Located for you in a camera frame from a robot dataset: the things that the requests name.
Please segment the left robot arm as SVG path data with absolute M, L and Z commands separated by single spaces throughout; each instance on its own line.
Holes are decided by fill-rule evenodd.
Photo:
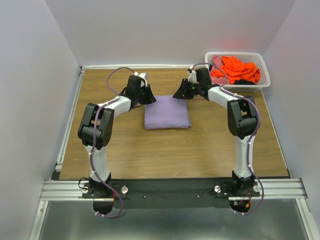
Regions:
M 135 72 L 128 78 L 127 86 L 115 98 L 104 103 L 88 103 L 79 128 L 78 138 L 89 156 L 91 173 L 88 178 L 88 194 L 99 198 L 116 195 L 112 190 L 111 171 L 107 163 L 107 145 L 111 140 L 114 120 L 134 108 L 156 102 L 148 84 L 148 73 Z

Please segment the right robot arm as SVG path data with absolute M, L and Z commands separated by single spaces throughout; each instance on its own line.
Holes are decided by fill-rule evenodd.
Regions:
M 227 110 L 229 132 L 235 138 L 235 166 L 232 177 L 226 186 L 218 185 L 236 196 L 241 196 L 255 185 L 253 169 L 253 145 L 260 127 L 260 113 L 253 97 L 244 97 L 226 90 L 219 84 L 213 84 L 209 69 L 206 67 L 188 69 L 188 78 L 184 78 L 175 99 L 192 100 L 200 96 Z

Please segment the purple t shirt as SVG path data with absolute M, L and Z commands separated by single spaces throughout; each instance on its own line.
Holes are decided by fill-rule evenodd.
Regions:
M 145 105 L 144 128 L 159 129 L 188 129 L 191 121 L 187 101 L 176 99 L 172 95 L 156 96 L 156 102 Z

